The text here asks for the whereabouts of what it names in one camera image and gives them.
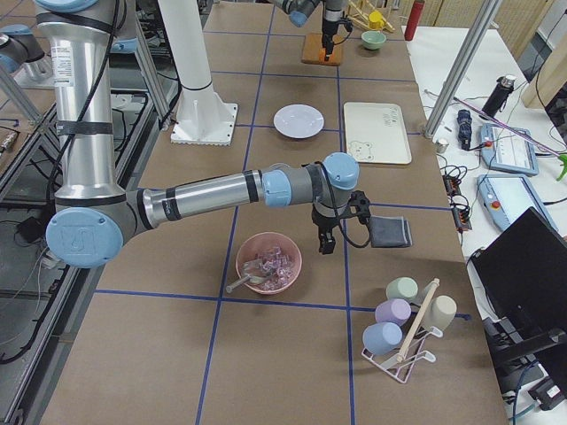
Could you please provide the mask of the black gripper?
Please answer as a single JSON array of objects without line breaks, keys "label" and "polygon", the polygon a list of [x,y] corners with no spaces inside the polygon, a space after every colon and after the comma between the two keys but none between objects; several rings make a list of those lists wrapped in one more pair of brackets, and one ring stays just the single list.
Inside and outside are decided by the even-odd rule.
[{"label": "black gripper", "polygon": [[322,43],[324,43],[324,61],[329,62],[333,53],[333,38],[338,33],[340,17],[322,18]]},{"label": "black gripper", "polygon": [[340,219],[345,219],[350,212],[342,209],[335,213],[324,205],[313,205],[312,222],[317,226],[319,238],[319,252],[321,254],[332,254],[335,250],[336,239],[333,235],[334,227],[338,226]]}]

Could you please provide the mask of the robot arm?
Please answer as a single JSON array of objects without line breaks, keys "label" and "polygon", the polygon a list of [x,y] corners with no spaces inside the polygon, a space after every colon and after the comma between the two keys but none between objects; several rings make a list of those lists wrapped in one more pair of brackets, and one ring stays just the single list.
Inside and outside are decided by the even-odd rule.
[{"label": "robot arm", "polygon": [[342,42],[335,42],[340,26],[343,26],[348,34],[353,31],[353,25],[345,12],[344,1],[319,1],[319,0],[269,0],[276,8],[284,12],[289,21],[295,27],[303,27],[319,4],[322,7],[321,24],[321,48],[319,52],[320,61],[330,62],[333,58],[335,47]]},{"label": "robot arm", "polygon": [[50,41],[62,183],[46,228],[50,250],[68,265],[100,267],[134,236],[160,224],[238,205],[310,204],[319,250],[334,249],[334,227],[365,218],[360,168],[330,154],[299,168],[272,166],[168,189],[124,190],[116,180],[108,58],[134,26],[130,1],[40,1],[37,22]]}]

